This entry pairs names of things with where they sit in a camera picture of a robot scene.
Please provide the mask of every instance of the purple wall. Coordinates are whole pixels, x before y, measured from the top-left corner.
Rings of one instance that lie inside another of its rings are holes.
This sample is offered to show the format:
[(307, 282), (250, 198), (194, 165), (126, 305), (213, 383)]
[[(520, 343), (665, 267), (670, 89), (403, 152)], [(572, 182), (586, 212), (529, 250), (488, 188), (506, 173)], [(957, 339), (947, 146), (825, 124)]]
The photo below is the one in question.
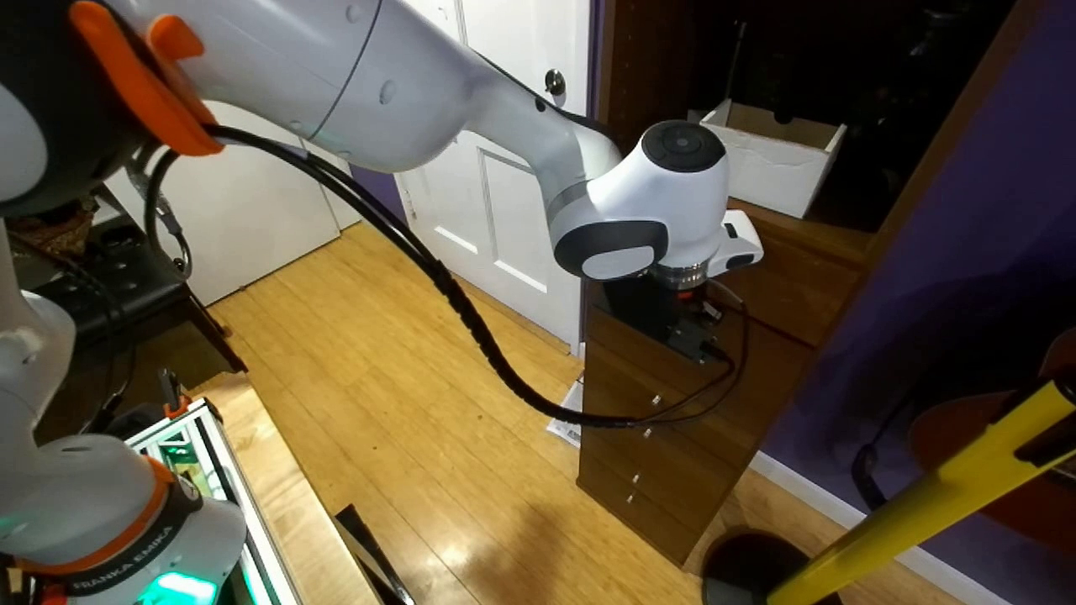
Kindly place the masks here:
[[(1018, 345), (1004, 335), (1045, 335), (1061, 316), (1076, 316), (1076, 5), (1053, 0), (819, 353), (767, 453), (857, 503), (846, 463), (885, 409), (914, 397), (941, 359), (1010, 355)], [(1034, 365), (1034, 355), (1029, 351), (1004, 365)], [(891, 491), (914, 478), (900, 429), (881, 453)], [(969, 521), (932, 550), (1013, 601), (1076, 595), (1073, 559), (992, 521)]]

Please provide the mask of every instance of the yellow pole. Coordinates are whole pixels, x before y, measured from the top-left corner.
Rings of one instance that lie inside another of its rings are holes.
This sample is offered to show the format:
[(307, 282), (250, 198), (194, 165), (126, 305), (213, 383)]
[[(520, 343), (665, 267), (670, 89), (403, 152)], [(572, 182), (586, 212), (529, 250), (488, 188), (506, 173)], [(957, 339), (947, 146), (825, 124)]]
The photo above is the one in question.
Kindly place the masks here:
[(1042, 436), (1050, 427), (1076, 412), (1054, 383), (1038, 385), (1013, 412), (992, 425), (978, 440), (947, 457), (937, 472), (900, 491), (895, 502), (866, 513), (837, 546), (817, 556), (804, 573), (769, 593), (769, 605), (812, 605), (862, 574), (878, 573), (900, 550), (936, 537), (978, 509), (1023, 486), (1026, 480), (1061, 463), (1018, 459), (1015, 452)]

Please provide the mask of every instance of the dark wooden furniture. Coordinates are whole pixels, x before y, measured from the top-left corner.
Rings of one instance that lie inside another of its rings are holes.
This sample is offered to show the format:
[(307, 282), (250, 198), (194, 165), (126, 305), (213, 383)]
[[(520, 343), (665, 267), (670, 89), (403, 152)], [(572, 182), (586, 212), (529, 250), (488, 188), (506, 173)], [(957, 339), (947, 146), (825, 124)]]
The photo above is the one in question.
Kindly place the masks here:
[[(677, 18), (672, 5), (663, 18), (651, 15), (659, 10), (651, 5), (611, 0), (606, 8), (606, 28), (611, 34), (606, 34), (606, 96), (598, 101), (598, 117), (628, 141), (636, 133), (633, 124), (670, 114), (670, 96), (656, 101), (649, 93), (633, 93), (633, 89), (663, 89), (663, 76), (672, 76), (672, 71), (659, 74), (642, 65), (649, 57), (677, 59), (677, 46), (651, 52), (659, 39), (642, 39), (640, 31), (645, 31), (645, 20), (677, 31)], [(854, 304), (872, 267), (900, 235), (914, 201), (941, 173), (943, 156), (957, 146), (970, 112), (1038, 10), (1042, 5), (1034, 0), (1018, 0), (1013, 8), (881, 230), (862, 232), (811, 218), (797, 221), (732, 201), (753, 216), (767, 247), (767, 260), (756, 270), (723, 280), (753, 310), (751, 359), (741, 385), (719, 409), (687, 427), (642, 427), (633, 434), (581, 429), (578, 486), (670, 560), (690, 565), (691, 556), (710, 547), (702, 537), (717, 533), (719, 503), (745, 472), (769, 425), (782, 412), (804, 375), (811, 375), (811, 364), (830, 339), (841, 313)], [(598, 289), (588, 292), (586, 313), (588, 412), (645, 412), (691, 397), (719, 397), (719, 364), (695, 364), (691, 355), (681, 355), (681, 351), (656, 339), (651, 328), (633, 327), (633, 319), (616, 313)], [(725, 316), (717, 327), (717, 345), (737, 353), (737, 324), (741, 316)]]

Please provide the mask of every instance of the cardboard box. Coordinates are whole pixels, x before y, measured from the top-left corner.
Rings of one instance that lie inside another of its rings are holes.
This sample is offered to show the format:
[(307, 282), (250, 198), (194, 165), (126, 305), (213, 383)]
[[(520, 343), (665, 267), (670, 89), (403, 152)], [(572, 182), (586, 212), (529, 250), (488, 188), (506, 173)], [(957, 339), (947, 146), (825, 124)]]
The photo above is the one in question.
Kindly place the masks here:
[(728, 156), (728, 195), (804, 218), (825, 182), (845, 124), (778, 122), (773, 112), (723, 101), (702, 117)]

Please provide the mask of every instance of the wooden floor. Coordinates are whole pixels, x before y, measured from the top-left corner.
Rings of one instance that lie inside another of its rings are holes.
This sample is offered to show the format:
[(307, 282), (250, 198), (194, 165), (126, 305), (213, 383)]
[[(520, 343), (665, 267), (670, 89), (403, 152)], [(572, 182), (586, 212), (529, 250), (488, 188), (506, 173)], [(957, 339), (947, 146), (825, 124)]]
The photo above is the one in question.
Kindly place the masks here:
[[(561, 401), (578, 359), (500, 305), (477, 305), (519, 369)], [(213, 313), (321, 503), (355, 503), (418, 601), (699, 601), (699, 577), (576, 486), (576, 452), (500, 385), (443, 300), (365, 226)], [(742, 512), (808, 529), (808, 547), (837, 533), (760, 478), (732, 496), (732, 521)], [(846, 601), (941, 599), (888, 573)]]

